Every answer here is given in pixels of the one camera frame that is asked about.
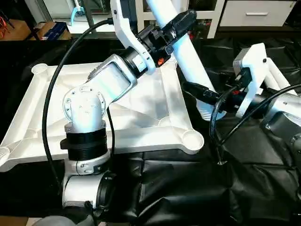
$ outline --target white drawer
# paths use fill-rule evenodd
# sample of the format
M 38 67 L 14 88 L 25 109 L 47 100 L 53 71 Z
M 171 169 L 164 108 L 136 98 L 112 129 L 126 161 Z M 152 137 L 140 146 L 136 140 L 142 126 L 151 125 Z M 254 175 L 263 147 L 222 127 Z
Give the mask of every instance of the white drawer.
M 227 1 L 220 26 L 282 26 L 294 1 Z

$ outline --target cable connector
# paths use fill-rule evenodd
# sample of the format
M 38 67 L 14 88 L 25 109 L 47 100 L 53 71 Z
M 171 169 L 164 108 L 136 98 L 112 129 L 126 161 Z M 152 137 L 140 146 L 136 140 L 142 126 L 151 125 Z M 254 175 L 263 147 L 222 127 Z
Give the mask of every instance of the cable connector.
M 236 76 L 234 80 L 234 86 L 239 86 L 239 88 L 245 88 L 252 81 L 250 68 L 244 67 L 241 69 L 239 74 Z
M 113 17 L 108 18 L 108 24 L 114 25 Z

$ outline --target white pipe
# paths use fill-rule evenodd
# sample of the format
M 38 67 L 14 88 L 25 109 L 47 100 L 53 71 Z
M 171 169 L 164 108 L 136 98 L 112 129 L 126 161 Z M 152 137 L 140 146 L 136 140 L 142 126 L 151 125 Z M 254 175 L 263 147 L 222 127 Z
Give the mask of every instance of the white pipe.
M 267 71 L 267 75 L 264 78 L 264 83 L 268 88 L 274 89 L 274 90 L 280 90 L 280 87 L 278 83 L 276 82 L 275 78 L 271 74 L 270 71 Z
M 160 28 L 163 28 L 169 21 L 177 16 L 177 12 L 171 0 L 147 0 L 156 21 Z M 186 34 L 174 44 L 174 56 L 187 81 L 201 84 L 208 87 L 211 91 L 215 89 L 195 51 L 189 36 Z M 197 100 L 197 108 L 206 121 L 210 120 L 213 106 Z M 226 113 L 220 113 L 218 119 Z
M 279 68 L 275 65 L 275 63 L 272 61 L 271 58 L 267 59 L 267 63 L 269 66 L 269 71 L 270 73 L 273 75 L 274 79 L 276 80 L 276 82 L 278 83 L 278 86 L 280 87 L 280 89 L 286 88 L 288 86 L 290 86 L 291 84 L 286 80 L 286 78 L 284 77 L 284 75 L 281 73 L 281 71 L 279 70 Z M 296 95 L 297 93 L 295 90 L 291 90 L 288 91 L 288 93 Z

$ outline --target white bracket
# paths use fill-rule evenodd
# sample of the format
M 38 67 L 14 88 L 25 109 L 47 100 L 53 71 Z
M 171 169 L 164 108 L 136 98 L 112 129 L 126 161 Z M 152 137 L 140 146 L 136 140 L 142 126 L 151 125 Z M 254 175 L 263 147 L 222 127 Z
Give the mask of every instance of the white bracket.
M 236 117 L 239 118 L 244 116 L 255 95 L 261 92 L 260 86 L 269 70 L 267 53 L 263 43 L 255 44 L 250 47 L 242 59 L 241 68 L 244 67 L 250 68 L 252 81 L 248 85 L 248 92 L 236 113 Z
M 123 17 L 120 0 L 111 0 L 111 12 L 117 38 L 125 48 L 132 47 L 139 53 L 143 63 L 145 63 L 144 68 L 148 68 L 148 74 L 154 73 L 156 70 L 155 63 L 145 47 L 132 33 L 129 20 Z

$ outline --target black surface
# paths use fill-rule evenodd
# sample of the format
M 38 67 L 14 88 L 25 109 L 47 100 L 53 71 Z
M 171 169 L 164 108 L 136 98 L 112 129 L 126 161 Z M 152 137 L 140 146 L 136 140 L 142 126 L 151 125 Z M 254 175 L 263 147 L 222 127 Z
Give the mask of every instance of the black surface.
M 242 48 L 263 41 L 267 54 L 291 84 L 301 83 L 301 40 L 205 40 L 194 43 L 214 87 L 223 90 L 233 76 L 232 62 Z M 1 112 L 2 135 L 31 80 L 30 65 L 58 64 L 69 42 L 0 43 L 7 54 L 1 66 L 6 91 Z M 19 54 L 10 52 L 18 47 Z M 121 52 L 118 41 L 86 40 L 69 64 L 103 61 Z M 223 166 L 210 151 L 208 122 L 201 120 L 195 100 L 184 94 L 193 127 L 205 145 L 196 155 L 181 150 L 117 155 L 114 168 L 118 188 L 109 221 L 138 225 L 288 225 L 298 212 L 299 187 L 295 159 L 286 145 L 250 120 L 228 141 Z M 238 120 L 228 115 L 218 121 L 225 134 Z M 57 161 L 63 177 L 63 162 Z M 22 164 L 0 173 L 0 215 L 40 217 L 60 207 L 50 169 L 45 162 Z

